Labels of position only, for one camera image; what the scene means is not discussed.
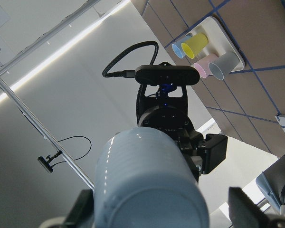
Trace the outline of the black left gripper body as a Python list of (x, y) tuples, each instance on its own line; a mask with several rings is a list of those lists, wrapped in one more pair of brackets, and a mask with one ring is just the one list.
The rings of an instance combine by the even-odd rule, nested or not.
[(140, 84), (136, 100), (139, 127), (151, 127), (170, 136), (178, 146), (195, 179), (209, 174), (227, 153), (227, 136), (207, 134), (194, 129), (188, 117), (186, 85)]

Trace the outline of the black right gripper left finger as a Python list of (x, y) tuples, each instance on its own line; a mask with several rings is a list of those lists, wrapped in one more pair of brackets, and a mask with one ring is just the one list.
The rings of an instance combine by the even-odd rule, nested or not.
[(94, 222), (94, 196), (92, 190), (82, 190), (62, 224), (63, 228), (91, 228)]

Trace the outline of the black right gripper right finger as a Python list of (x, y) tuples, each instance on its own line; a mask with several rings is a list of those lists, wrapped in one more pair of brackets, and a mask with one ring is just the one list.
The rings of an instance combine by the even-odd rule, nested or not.
[(235, 228), (285, 228), (285, 217), (264, 214), (239, 187), (229, 188), (228, 205)]

